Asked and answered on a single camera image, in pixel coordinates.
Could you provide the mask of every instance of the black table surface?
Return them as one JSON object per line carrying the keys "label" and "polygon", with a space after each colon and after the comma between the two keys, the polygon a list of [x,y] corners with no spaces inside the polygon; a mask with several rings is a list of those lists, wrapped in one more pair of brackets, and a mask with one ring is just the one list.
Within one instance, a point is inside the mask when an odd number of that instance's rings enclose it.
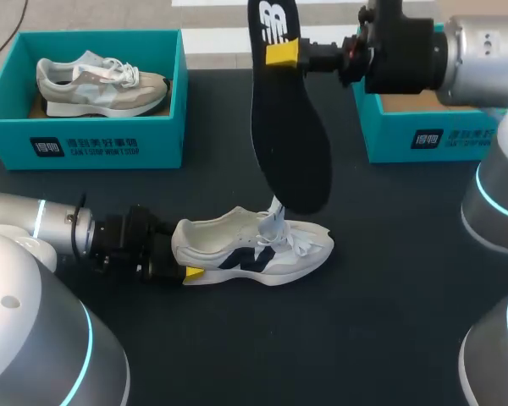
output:
{"label": "black table surface", "polygon": [[[461,224],[477,163],[370,165],[351,91],[330,75],[307,87],[332,143],[333,192],[317,215],[288,216],[331,229],[336,246],[320,269],[277,288],[162,288],[59,267],[123,344],[133,406],[465,405],[461,340],[508,294],[508,256]],[[251,72],[191,71],[188,97],[180,170],[8,173],[0,162],[0,191],[68,204],[85,191],[97,217],[133,204],[169,221],[267,208]]]}

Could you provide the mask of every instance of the shoe insole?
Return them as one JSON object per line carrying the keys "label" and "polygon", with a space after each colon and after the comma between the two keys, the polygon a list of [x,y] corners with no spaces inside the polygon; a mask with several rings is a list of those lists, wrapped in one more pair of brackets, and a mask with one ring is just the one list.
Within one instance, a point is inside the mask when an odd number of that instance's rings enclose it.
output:
{"label": "shoe insole", "polygon": [[332,167],[329,139],[306,93],[303,74],[266,67],[268,44],[301,36],[294,0],[249,0],[252,49],[251,136],[258,164],[284,207],[298,214],[328,201]]}

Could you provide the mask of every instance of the sneaker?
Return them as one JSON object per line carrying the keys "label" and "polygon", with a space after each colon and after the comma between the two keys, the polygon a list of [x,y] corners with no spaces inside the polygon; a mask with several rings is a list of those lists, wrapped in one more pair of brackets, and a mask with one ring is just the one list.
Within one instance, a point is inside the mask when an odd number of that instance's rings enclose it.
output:
{"label": "sneaker", "polygon": [[334,241],[327,228],[285,221],[284,208],[275,198],[262,213],[236,207],[215,220],[181,220],[171,246],[179,265],[204,271],[185,285],[248,277],[274,286],[317,269],[328,259]]}
{"label": "sneaker", "polygon": [[41,59],[36,77],[49,117],[147,115],[163,107],[170,88],[159,74],[88,51],[72,63]]}

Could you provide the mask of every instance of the teal shoe box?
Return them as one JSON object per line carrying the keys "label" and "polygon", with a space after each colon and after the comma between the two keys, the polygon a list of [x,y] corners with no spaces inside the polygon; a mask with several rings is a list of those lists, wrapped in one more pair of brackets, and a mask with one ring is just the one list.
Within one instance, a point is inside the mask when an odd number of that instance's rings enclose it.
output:
{"label": "teal shoe box", "polygon": [[485,112],[442,106],[389,110],[382,96],[365,93],[364,81],[352,89],[371,163],[481,160],[494,140],[498,123]]}
{"label": "teal shoe box", "polygon": [[[71,62],[86,50],[172,80],[168,115],[29,118],[38,60]],[[0,72],[0,158],[8,170],[178,168],[187,94],[180,30],[20,32]]]}

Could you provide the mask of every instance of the gray floor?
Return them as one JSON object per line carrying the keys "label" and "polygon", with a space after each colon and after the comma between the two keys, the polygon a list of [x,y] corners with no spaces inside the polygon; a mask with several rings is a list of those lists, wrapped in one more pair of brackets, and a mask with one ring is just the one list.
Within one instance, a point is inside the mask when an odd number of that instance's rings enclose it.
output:
{"label": "gray floor", "polygon": [[[17,25],[24,0],[0,0],[0,46]],[[359,3],[303,4],[303,25],[354,25]],[[439,19],[434,1],[405,3],[409,16]],[[30,0],[21,30],[246,27],[245,6],[173,7],[171,0]],[[9,47],[0,54],[0,67]],[[188,54],[190,69],[251,66],[249,54]]]}

